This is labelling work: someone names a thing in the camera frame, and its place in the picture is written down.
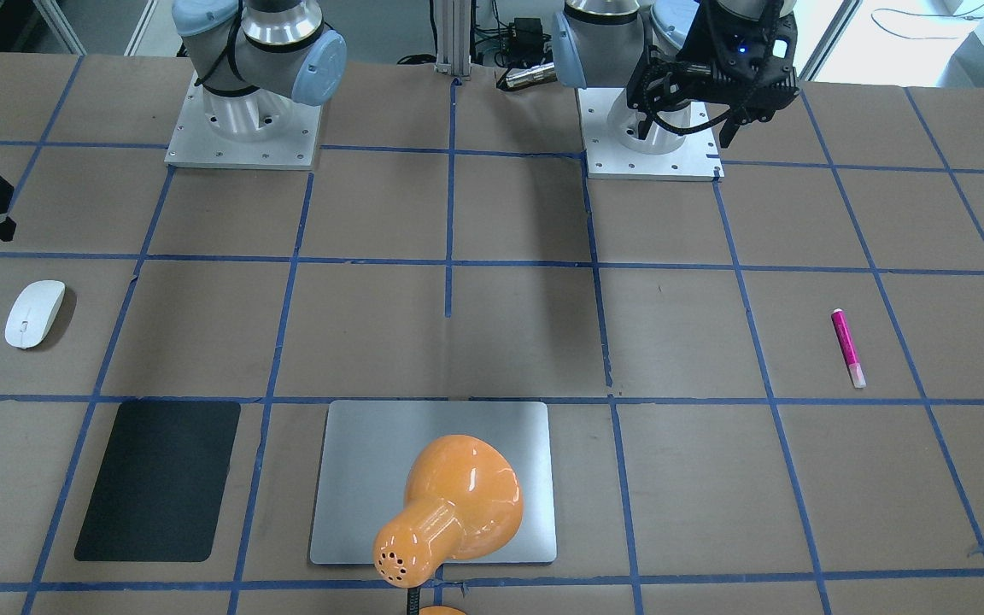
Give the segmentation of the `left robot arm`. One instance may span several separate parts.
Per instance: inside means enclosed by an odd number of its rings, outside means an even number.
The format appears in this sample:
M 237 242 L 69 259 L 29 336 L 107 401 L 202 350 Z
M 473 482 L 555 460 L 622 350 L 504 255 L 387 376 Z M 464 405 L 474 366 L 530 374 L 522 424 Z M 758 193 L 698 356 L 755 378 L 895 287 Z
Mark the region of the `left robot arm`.
M 793 1 L 566 1 L 552 57 L 563 86 L 620 90 L 626 147 L 719 127 L 727 148 L 795 101 L 797 39 Z

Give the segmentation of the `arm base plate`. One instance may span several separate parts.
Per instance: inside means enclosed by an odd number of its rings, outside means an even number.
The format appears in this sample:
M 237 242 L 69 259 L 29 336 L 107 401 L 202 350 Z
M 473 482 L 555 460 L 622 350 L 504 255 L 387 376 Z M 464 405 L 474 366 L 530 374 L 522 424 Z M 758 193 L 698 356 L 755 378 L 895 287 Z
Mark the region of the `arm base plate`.
M 265 90 L 220 97 L 195 80 L 196 73 L 169 138 L 166 164 L 206 170 L 313 170 L 324 104 L 301 104 Z
M 577 90 L 591 179 L 711 182 L 725 172 L 710 129 L 676 135 L 626 104 L 626 90 Z

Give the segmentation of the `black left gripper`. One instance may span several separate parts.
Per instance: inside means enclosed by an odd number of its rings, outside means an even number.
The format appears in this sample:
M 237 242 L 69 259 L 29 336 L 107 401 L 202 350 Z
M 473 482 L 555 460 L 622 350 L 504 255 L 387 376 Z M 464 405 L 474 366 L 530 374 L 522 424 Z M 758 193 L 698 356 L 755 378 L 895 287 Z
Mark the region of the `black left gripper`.
M 798 27 L 793 1 L 656 1 L 641 54 L 646 122 L 693 102 L 723 105 L 719 150 L 742 127 L 768 122 L 800 93 L 794 70 Z

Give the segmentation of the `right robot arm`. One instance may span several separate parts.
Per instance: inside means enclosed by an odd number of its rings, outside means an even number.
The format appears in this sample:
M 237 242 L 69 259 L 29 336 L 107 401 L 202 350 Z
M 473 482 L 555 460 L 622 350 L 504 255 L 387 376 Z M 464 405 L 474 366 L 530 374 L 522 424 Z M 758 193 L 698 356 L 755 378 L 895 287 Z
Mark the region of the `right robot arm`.
M 167 163 L 223 170 L 308 170 L 320 110 L 348 48 L 316 1 L 176 1 L 194 66 Z

